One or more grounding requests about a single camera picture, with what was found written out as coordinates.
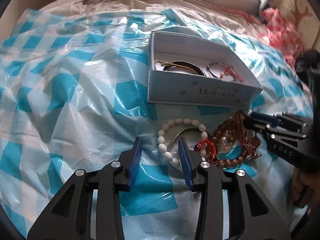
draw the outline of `pendant charm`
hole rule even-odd
[[[261,156],[261,154],[255,154],[254,156],[247,158],[247,160],[248,161],[251,161],[251,160],[254,161],[254,160],[258,159],[260,156]]]
[[[255,136],[250,139],[250,146],[253,146],[255,149],[258,148],[261,144],[260,139]]]

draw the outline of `hand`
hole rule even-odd
[[[313,210],[320,202],[320,173],[305,173],[294,168],[290,192],[293,202],[299,199],[304,186],[313,189],[313,195],[308,202],[309,208]]]

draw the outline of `red cord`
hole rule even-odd
[[[233,76],[234,79],[237,78],[237,79],[239,80],[239,82],[243,83],[243,79],[242,79],[240,76],[236,75],[236,73],[233,71],[233,69],[231,68],[231,66],[227,67],[227,68],[225,69],[225,71],[220,74],[220,78],[223,78],[223,76],[225,76],[225,75],[227,75],[227,74]]]
[[[211,155],[211,163],[213,163],[212,158],[217,155],[216,147],[214,146],[214,144],[213,144],[211,141],[209,141],[209,140],[202,140],[202,141],[199,143],[199,150],[201,149],[201,145],[202,145],[203,143],[207,143],[207,144],[209,144],[209,145],[211,146],[212,151],[210,152],[210,155]]]

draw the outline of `black bangle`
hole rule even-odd
[[[194,73],[196,73],[196,74],[198,74],[198,75],[200,75],[200,76],[206,76],[205,73],[203,72],[203,70],[202,70],[200,67],[198,67],[198,66],[196,66],[196,65],[194,65],[194,64],[192,64],[192,63],[190,63],[190,62],[186,62],[186,61],[171,61],[171,62],[169,62],[169,63],[175,64],[175,65],[179,65],[179,66],[181,66],[181,67],[185,67],[186,69],[193,70]],[[166,65],[166,66],[163,68],[163,70],[164,70],[164,71],[167,71],[167,70],[169,70],[169,68],[171,68],[171,67],[179,67],[179,66]]]

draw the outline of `blue cloth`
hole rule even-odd
[[[136,185],[120,194],[126,239],[193,239],[200,196],[163,161],[156,133],[178,117],[198,119],[213,131],[232,109],[147,103],[148,42],[152,30],[164,28],[229,46],[263,87],[255,111],[312,116],[281,53],[260,41],[172,9],[76,20],[27,10],[0,44],[0,196],[24,236],[76,169],[101,169],[139,136]],[[268,153],[263,139],[259,153],[242,168],[290,223],[292,167]]]

